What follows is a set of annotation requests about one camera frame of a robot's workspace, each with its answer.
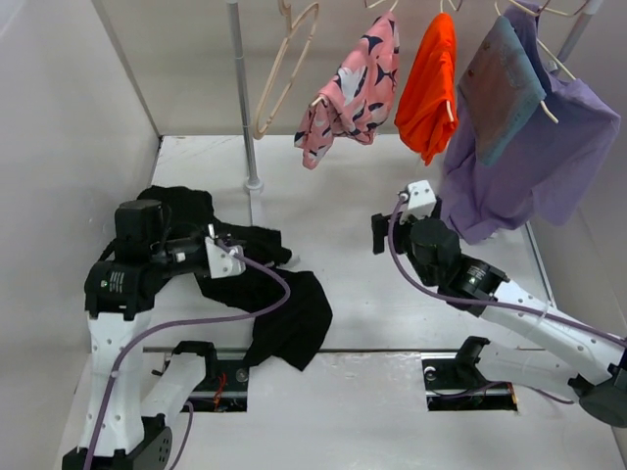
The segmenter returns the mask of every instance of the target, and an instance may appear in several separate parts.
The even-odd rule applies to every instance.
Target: clothes hanger
[[[556,12],[556,10],[551,10],[546,8],[547,5],[549,5],[549,2],[551,2],[551,0],[549,0],[547,3],[545,3],[545,5],[542,7],[542,9],[540,9],[540,11],[536,14],[535,12],[532,12],[531,10],[529,10],[528,8],[520,5],[518,2],[516,2],[515,0],[507,0],[508,2],[510,2],[512,5],[514,5],[516,8],[521,9],[523,12],[527,13],[529,12],[529,15],[533,16],[533,17],[538,17],[540,16],[540,13],[542,13],[543,11],[547,11],[550,13],[554,13]],[[586,0],[586,3],[584,3],[584,6],[581,7],[578,12],[580,12],[581,10],[583,10],[585,8],[585,6],[588,4],[589,0]],[[499,16],[501,15],[501,10],[499,10],[499,2],[498,0],[496,0],[494,2],[494,8],[497,10],[497,13],[499,14]],[[563,64],[563,62],[558,59],[555,54],[553,52],[551,52],[551,50],[545,45],[544,42],[542,42],[540,40],[540,38],[536,38],[536,41],[538,43],[538,45],[540,46],[540,48],[545,51],[547,53],[547,55],[549,56],[549,58],[555,62],[555,64],[563,70],[564,73],[566,73],[566,75],[568,75],[568,78],[570,78],[572,81],[575,81],[577,78],[575,77],[575,75],[573,75],[571,73],[571,71]]]
[[[381,5],[382,3],[387,2],[388,0],[378,0],[376,2],[374,2],[372,5],[368,5],[368,0],[363,0],[363,5],[369,10],[370,8],[374,8],[377,5]],[[400,0],[395,0],[394,4],[390,7],[390,12],[393,12],[394,9],[397,7],[397,5],[399,4]],[[324,101],[324,96],[322,95],[318,95],[311,103],[310,103],[310,107],[313,108],[315,105],[317,105],[318,103],[320,103],[321,101]]]
[[[296,79],[296,75],[298,75],[301,66],[303,65],[303,62],[305,61],[305,57],[307,56],[310,46],[312,45],[312,39],[314,39],[315,28],[317,27],[319,5],[317,2],[311,3],[311,5],[303,10],[303,13],[296,17],[296,20],[294,21],[292,21],[292,5],[286,5],[285,0],[278,0],[278,11],[283,17],[285,17],[286,32],[285,38],[283,39],[283,42],[281,42],[281,46],[279,47],[278,53],[276,54],[276,58],[274,59],[274,64],[272,65],[270,75],[267,77],[267,81],[265,82],[264,92],[262,93],[262,97],[260,98],[259,104],[257,105],[257,111],[255,112],[255,128],[253,129],[253,135],[257,140],[264,137],[267,133],[267,130],[272,124],[276,113],[278,112],[279,108],[283,104],[283,101],[285,101],[285,98],[287,97],[287,93],[292,88],[294,80]],[[313,23],[312,28],[310,29],[309,37],[307,38],[307,42],[305,43],[305,47],[303,47],[303,52],[301,52],[301,57],[299,57],[296,66],[292,70],[290,79],[287,82],[287,85],[285,85],[285,88],[283,88],[280,96],[278,97],[276,105],[274,105],[274,108],[272,108],[272,111],[265,120],[264,125],[260,127],[259,122],[261,120],[262,111],[265,108],[265,102],[267,101],[267,97],[270,91],[274,87],[274,81],[276,81],[276,76],[278,75],[281,63],[283,62],[283,59],[285,57],[285,53],[289,48],[290,41],[309,15],[313,15]]]
[[[371,5],[368,5],[368,0],[363,0],[363,5],[364,5],[364,6],[365,6],[368,10],[369,10],[370,8],[374,8],[374,7],[376,7],[377,5],[381,5],[382,3],[385,3],[385,2],[387,2],[387,1],[388,1],[388,0],[378,0],[377,2],[374,2],[374,3],[373,3],[373,4],[371,4]],[[394,2],[394,5],[392,5],[392,6],[390,7],[390,11],[391,11],[391,12],[393,12],[393,11],[394,11],[394,9],[396,8],[396,6],[397,6],[398,4],[399,4],[399,0],[396,0],[396,1]]]
[[[455,4],[453,3],[453,0],[449,0],[449,5],[451,5],[451,8],[453,9],[454,12],[459,11],[462,3],[463,3],[463,0],[459,0],[459,5],[455,6]],[[444,0],[440,0],[440,13],[444,13]]]
[[[463,3],[463,0],[459,0],[459,5],[455,6],[455,4],[453,3],[453,0],[449,0],[449,5],[451,5],[451,8],[453,8],[455,12],[459,11],[462,3]],[[440,0],[440,13],[444,13],[444,0]],[[449,120],[451,122],[455,122],[455,118],[453,117],[453,110],[451,109],[451,102],[448,100],[447,100],[447,114],[449,115]]]
[[[547,12],[547,13],[552,13],[554,15],[560,15],[561,17],[567,17],[567,18],[576,17],[577,15],[579,15],[583,11],[583,9],[586,8],[586,5],[588,5],[588,2],[590,2],[590,0],[584,0],[584,4],[581,7],[579,7],[579,9],[575,13],[566,13],[561,10],[555,10],[553,8],[549,8],[549,4],[551,3],[552,0],[547,0],[547,3],[545,3],[542,6],[542,8],[538,10],[537,12],[529,10],[524,5],[521,5],[520,3],[518,3],[517,0],[507,0],[507,1],[511,3],[514,7],[522,10],[527,15],[531,15],[532,17],[539,17],[541,13]]]

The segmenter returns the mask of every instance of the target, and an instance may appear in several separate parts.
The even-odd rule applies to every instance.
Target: white floor
[[[145,356],[149,385],[163,356]],[[194,416],[176,470],[624,468],[610,428],[579,406],[516,388],[518,413],[428,412],[420,371],[418,353],[319,354],[303,373],[268,360],[251,372],[246,413]],[[58,462],[79,439],[88,384],[87,365]],[[179,415],[174,454],[186,425]]]
[[[268,225],[283,231],[285,244],[303,259],[300,267],[316,273],[334,308],[326,348],[456,348],[468,335],[525,344],[496,325],[426,299],[404,284],[389,255],[372,255],[370,216],[388,213],[396,193],[412,180],[428,178],[438,185],[437,166],[417,165],[395,136],[380,136],[371,147],[338,141],[314,171],[301,168],[289,136],[266,137],[257,143],[257,153]],[[188,137],[165,140],[154,183],[209,190],[218,217],[247,224],[244,179],[240,137]],[[464,249],[502,268],[534,295],[546,295],[522,231]],[[180,278],[157,297],[153,324],[225,311],[201,297],[193,278]],[[252,322],[241,322],[170,330],[144,346],[201,339],[245,348],[251,327]],[[144,355],[148,386],[154,381],[149,369],[163,357]],[[518,413],[427,412],[421,369],[417,352],[322,353],[304,373],[270,359],[251,372],[248,412],[195,416],[176,470],[624,468],[609,427],[579,406],[558,405],[524,388],[516,388]],[[89,370],[87,364],[60,457],[81,432]],[[176,422],[177,445],[186,419],[181,415]]]
[[[256,142],[266,225],[283,233],[284,244],[302,258],[297,269],[319,278],[334,311],[326,349],[457,348],[470,335],[525,343],[501,327],[417,293],[398,274],[389,254],[371,252],[370,216],[389,213],[396,194],[416,179],[439,186],[437,164],[424,167],[395,135],[372,146],[337,139],[319,167],[301,166],[291,136]],[[210,191],[216,214],[250,223],[239,136],[169,137],[164,141],[154,184]],[[532,294],[545,298],[540,272],[524,230],[502,232],[466,253],[503,269]],[[153,324],[176,318],[218,316],[227,311],[204,299],[192,276],[174,279],[157,297]],[[246,348],[251,322],[168,330],[146,346],[175,346],[181,339],[211,340],[222,348]]]

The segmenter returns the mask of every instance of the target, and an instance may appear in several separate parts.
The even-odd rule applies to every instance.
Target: screw
[[[428,365],[424,368],[424,378],[427,379],[427,382],[433,382],[435,379],[437,379],[435,375],[436,372],[436,368],[432,365]]]
[[[248,382],[248,370],[237,369],[237,372],[235,372],[235,379],[241,384]]]

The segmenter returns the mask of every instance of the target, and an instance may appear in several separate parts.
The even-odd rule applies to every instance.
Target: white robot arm
[[[116,240],[85,281],[91,396],[79,445],[64,456],[63,470],[166,468],[172,422],[214,369],[211,343],[182,342],[157,385],[141,399],[143,353],[133,346],[149,333],[150,310],[165,281],[183,273],[236,276],[245,269],[242,247],[219,247],[212,225],[177,240],[167,240],[167,225],[158,201],[122,204],[116,211]],[[113,252],[115,259],[107,260]]]
[[[456,356],[460,368],[487,384],[511,382],[561,395],[607,424],[627,427],[627,342],[535,299],[504,272],[462,254],[457,233],[437,217],[427,181],[409,185],[393,214],[374,215],[372,231],[374,252],[383,252],[387,236],[395,264],[416,289],[539,347],[513,350],[471,337]],[[398,254],[407,255],[422,284],[407,274]]]

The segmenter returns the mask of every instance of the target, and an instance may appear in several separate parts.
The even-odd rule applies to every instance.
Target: orange garment
[[[401,140],[429,165],[458,128],[455,106],[456,37],[453,19],[441,13],[422,38],[394,123]],[[451,102],[453,122],[447,111]]]

